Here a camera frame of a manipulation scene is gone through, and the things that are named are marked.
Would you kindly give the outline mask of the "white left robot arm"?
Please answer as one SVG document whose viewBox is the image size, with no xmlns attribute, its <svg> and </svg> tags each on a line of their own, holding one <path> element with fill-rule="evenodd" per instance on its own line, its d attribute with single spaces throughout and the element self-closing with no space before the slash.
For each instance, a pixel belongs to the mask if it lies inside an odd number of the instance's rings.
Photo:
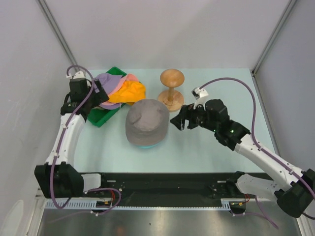
<svg viewBox="0 0 315 236">
<path fill-rule="evenodd" d="M 97 196 L 108 193 L 109 185 L 100 174 L 81 174 L 73 167 L 79 136 L 88 115 L 105 97 L 105 92 L 91 90 L 92 83 L 84 77 L 70 79 L 70 92 L 61 107 L 61 123 L 55 144 L 43 165 L 34 175 L 43 195 L 48 198 L 81 197 L 92 190 Z"/>
</svg>

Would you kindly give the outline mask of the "grey bucket hat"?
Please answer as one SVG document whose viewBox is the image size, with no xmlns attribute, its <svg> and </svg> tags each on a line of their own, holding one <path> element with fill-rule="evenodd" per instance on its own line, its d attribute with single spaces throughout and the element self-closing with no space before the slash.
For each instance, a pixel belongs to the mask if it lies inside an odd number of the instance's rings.
<svg viewBox="0 0 315 236">
<path fill-rule="evenodd" d="M 160 143 L 168 132 L 170 112 L 154 99 L 142 99 L 128 111 L 125 131 L 127 140 L 139 147 L 151 147 Z"/>
</svg>

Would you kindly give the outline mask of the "light blue bucket hat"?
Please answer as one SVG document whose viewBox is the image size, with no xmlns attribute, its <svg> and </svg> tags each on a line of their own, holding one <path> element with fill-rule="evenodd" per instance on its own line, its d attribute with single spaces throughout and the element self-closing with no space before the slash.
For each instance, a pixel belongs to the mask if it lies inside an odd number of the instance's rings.
<svg viewBox="0 0 315 236">
<path fill-rule="evenodd" d="M 163 144 L 165 140 L 166 138 L 163 138 L 160 140 L 142 139 L 142 140 L 137 141 L 133 145 L 138 148 L 149 149 L 149 148 L 154 148 L 156 146 L 159 146 L 160 144 Z"/>
</svg>

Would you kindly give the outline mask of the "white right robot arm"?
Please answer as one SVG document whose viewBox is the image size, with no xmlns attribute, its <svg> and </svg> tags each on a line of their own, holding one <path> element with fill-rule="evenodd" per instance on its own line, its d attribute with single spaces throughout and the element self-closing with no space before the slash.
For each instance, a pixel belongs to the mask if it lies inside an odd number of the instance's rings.
<svg viewBox="0 0 315 236">
<path fill-rule="evenodd" d="M 303 171 L 260 147 L 247 128 L 230 119 L 220 99 L 197 107 L 184 105 L 170 122 L 179 130 L 200 126 L 212 131 L 220 144 L 246 157 L 271 177 L 265 180 L 237 172 L 227 185 L 230 196 L 239 197 L 243 193 L 261 196 L 275 201 L 282 211 L 294 218 L 303 215 L 315 199 L 314 170 Z"/>
</svg>

